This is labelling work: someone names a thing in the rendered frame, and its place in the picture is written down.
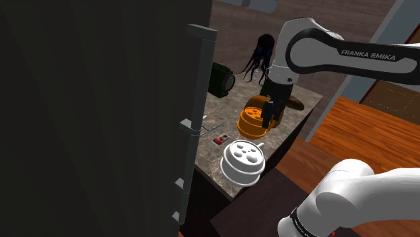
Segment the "black drooping plant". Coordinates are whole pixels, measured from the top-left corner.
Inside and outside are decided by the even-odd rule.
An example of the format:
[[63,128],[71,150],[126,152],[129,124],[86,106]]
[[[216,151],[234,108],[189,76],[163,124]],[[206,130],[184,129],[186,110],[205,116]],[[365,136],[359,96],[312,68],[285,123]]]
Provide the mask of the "black drooping plant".
[[251,72],[250,80],[248,83],[252,81],[254,71],[260,69],[262,71],[262,75],[258,81],[258,84],[263,86],[261,81],[268,78],[267,71],[269,70],[269,63],[271,61],[271,56],[273,55],[274,45],[275,39],[272,35],[262,34],[258,37],[256,47],[253,50],[253,53],[245,68],[241,71],[241,73],[245,73],[244,77],[246,77],[248,72]]

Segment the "red and white card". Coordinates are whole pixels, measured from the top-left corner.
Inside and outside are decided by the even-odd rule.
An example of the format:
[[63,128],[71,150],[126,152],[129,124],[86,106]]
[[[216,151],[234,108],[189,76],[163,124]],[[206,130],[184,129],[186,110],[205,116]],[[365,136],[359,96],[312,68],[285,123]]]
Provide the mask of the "red and white card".
[[221,145],[224,142],[226,142],[229,138],[230,136],[224,133],[213,139],[212,142],[216,145]]

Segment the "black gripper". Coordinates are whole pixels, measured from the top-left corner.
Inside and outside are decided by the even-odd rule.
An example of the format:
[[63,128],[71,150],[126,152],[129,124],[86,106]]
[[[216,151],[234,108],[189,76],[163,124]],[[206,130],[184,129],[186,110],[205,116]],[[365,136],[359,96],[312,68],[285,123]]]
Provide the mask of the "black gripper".
[[286,102],[291,96],[293,84],[280,84],[270,81],[269,97],[271,101],[264,103],[261,118],[262,128],[268,129],[271,118],[273,116],[273,108],[275,106],[276,112],[274,113],[274,122],[279,125],[283,118]]

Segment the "thin grey stick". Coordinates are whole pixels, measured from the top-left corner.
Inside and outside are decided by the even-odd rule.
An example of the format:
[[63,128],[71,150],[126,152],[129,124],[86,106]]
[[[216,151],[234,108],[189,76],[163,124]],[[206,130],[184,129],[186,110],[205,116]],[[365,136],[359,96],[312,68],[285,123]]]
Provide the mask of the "thin grey stick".
[[201,137],[201,136],[203,136],[203,135],[205,135],[205,134],[207,134],[207,133],[209,133],[209,132],[211,132],[211,131],[216,130],[217,128],[219,128],[220,126],[222,126],[222,124],[223,124],[223,123],[220,123],[220,124],[218,124],[217,126],[215,126],[215,127],[211,128],[211,129],[209,129],[209,130],[206,130],[205,132],[203,132],[203,133],[201,133],[201,134],[200,134],[200,137]]

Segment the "orange holder with holes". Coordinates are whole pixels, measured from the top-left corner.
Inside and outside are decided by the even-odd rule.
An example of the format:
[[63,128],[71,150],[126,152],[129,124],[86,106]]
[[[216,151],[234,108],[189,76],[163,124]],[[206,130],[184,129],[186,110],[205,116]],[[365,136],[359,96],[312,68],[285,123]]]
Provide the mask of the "orange holder with holes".
[[247,107],[240,113],[237,127],[243,137],[251,140],[260,139],[275,126],[276,121],[271,119],[268,128],[263,128],[261,112],[262,110],[257,107]]

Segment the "dark green box, round face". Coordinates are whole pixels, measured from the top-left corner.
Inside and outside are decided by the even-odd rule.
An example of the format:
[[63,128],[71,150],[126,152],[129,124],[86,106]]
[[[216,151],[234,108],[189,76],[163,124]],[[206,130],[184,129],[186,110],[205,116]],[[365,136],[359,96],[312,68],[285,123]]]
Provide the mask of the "dark green box, round face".
[[213,62],[208,92],[217,98],[223,98],[233,88],[236,78],[233,71],[219,63]]

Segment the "white holder with holes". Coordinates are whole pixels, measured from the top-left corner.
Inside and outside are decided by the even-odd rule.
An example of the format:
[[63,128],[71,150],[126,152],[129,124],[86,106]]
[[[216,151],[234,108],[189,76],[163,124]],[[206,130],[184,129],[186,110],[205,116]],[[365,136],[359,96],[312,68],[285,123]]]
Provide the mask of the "white holder with holes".
[[265,144],[256,145],[246,140],[235,140],[227,145],[220,161],[224,177],[237,187],[250,187],[256,184],[265,169]]

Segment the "orange rounded thing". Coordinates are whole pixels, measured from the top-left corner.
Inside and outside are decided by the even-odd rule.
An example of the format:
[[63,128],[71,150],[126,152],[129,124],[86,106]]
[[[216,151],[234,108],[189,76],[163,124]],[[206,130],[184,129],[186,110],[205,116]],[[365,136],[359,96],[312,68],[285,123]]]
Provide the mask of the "orange rounded thing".
[[[255,107],[255,108],[263,109],[265,102],[268,102],[269,100],[270,100],[269,97],[256,95],[256,96],[251,97],[247,101],[244,108]],[[275,124],[273,125],[273,128],[276,128],[279,126],[281,119],[283,118],[283,114],[284,112],[282,111],[280,114],[279,120],[275,122]]]

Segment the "brown oval loaf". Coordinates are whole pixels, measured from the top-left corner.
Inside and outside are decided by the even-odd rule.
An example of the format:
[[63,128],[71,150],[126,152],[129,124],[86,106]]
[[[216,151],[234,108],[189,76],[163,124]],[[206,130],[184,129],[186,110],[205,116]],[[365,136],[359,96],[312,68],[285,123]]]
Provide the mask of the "brown oval loaf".
[[286,102],[286,107],[294,109],[294,110],[304,110],[304,104],[294,96],[290,96],[288,101]]

